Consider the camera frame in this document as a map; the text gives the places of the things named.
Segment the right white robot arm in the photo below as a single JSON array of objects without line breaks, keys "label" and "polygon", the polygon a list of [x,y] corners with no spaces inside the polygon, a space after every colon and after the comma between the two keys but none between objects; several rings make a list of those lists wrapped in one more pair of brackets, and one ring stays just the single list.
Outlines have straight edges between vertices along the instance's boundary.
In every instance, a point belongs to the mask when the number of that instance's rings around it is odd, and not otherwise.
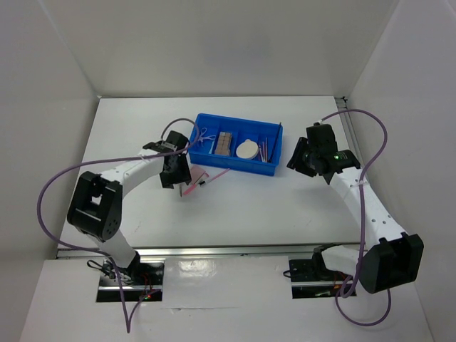
[{"label": "right white robot arm", "polygon": [[321,176],[346,204],[363,233],[363,251],[327,244],[315,248],[312,274],[327,279],[335,271],[357,276],[370,294],[414,282],[424,243],[409,235],[389,214],[364,179],[350,150],[339,150],[329,124],[316,123],[299,138],[287,167],[309,177]]}]

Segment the pink pouch with brush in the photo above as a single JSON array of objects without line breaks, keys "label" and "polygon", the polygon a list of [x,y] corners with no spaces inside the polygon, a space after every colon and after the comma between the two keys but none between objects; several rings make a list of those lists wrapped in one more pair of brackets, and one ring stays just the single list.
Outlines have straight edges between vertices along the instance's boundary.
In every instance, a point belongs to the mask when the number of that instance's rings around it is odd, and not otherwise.
[{"label": "pink pouch with brush", "polygon": [[200,167],[199,165],[193,165],[190,169],[190,173],[192,176],[192,184],[193,185],[200,185],[209,178],[209,174],[205,169]]}]

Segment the eyeshadow palette clear case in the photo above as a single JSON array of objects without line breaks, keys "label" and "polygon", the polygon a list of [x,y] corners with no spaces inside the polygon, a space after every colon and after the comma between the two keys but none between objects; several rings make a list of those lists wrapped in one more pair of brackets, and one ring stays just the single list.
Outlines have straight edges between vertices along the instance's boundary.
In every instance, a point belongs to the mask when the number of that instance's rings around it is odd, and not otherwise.
[{"label": "eyeshadow palette clear case", "polygon": [[217,139],[217,144],[214,149],[215,155],[230,156],[231,155],[232,134],[230,132],[221,132]]}]

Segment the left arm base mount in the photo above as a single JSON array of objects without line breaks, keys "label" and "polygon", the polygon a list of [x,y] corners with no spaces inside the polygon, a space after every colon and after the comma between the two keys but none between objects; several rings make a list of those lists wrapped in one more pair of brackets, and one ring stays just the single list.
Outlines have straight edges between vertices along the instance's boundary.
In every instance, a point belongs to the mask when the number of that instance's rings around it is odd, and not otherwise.
[{"label": "left arm base mount", "polygon": [[162,301],[165,263],[159,261],[145,265],[147,266],[146,271],[143,271],[138,278],[133,279],[121,273],[119,282],[114,268],[108,260],[103,260],[100,264],[89,259],[86,266],[98,271],[100,275],[96,301],[98,303],[121,302],[119,284],[122,284],[126,302],[136,302],[140,299],[144,302]]}]

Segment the round beige powder puff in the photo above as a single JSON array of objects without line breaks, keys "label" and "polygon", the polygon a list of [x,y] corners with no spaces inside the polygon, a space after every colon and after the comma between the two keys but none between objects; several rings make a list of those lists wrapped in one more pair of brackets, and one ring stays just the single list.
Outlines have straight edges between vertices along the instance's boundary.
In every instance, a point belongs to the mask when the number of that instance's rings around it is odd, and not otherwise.
[{"label": "round beige powder puff", "polygon": [[236,156],[243,160],[253,160],[259,153],[259,146],[256,142],[246,139],[236,149]]}]

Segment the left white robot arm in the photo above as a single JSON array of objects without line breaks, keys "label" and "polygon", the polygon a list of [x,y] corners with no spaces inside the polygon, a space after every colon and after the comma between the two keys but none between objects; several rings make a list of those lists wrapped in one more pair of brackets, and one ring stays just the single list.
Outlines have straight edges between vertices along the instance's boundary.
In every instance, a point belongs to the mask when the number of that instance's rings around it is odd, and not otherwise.
[{"label": "left white robot arm", "polygon": [[160,177],[164,189],[188,185],[192,177],[186,154],[156,157],[182,150],[188,143],[183,134],[172,130],[165,140],[144,145],[139,160],[124,162],[101,173],[87,171],[78,178],[67,221],[113,258],[117,264],[115,275],[124,284],[144,282],[152,268],[140,262],[139,254],[120,231],[123,199],[154,176]]}]

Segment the black fan brush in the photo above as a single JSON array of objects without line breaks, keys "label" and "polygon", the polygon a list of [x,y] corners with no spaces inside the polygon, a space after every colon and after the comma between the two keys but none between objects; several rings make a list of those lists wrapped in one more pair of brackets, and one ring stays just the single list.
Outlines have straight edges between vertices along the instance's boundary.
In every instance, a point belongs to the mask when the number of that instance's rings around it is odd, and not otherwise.
[{"label": "black fan brush", "polygon": [[277,130],[276,130],[276,133],[275,133],[275,136],[274,136],[274,141],[273,141],[272,146],[271,146],[271,151],[269,153],[268,163],[271,163],[271,164],[274,164],[274,165],[278,165],[278,163],[275,160],[275,155],[276,155],[277,146],[278,146],[278,143],[279,143],[281,130],[282,130],[282,122],[280,122],[278,124]]}]

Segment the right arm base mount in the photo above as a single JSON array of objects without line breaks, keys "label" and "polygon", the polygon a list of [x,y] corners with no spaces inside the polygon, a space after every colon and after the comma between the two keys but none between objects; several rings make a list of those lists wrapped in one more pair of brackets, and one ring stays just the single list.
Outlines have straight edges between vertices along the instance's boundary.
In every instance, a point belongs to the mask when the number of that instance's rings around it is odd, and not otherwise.
[{"label": "right arm base mount", "polygon": [[342,272],[322,269],[314,259],[290,259],[282,275],[291,282],[293,299],[334,297],[347,278]]}]

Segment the pink thin brush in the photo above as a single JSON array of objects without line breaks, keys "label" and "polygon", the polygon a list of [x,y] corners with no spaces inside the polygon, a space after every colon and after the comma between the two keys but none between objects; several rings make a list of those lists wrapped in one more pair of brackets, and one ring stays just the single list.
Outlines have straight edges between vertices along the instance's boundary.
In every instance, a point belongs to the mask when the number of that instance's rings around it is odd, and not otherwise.
[{"label": "pink thin brush", "polygon": [[262,162],[268,162],[268,150],[266,140],[263,140],[259,143],[259,154]]}]

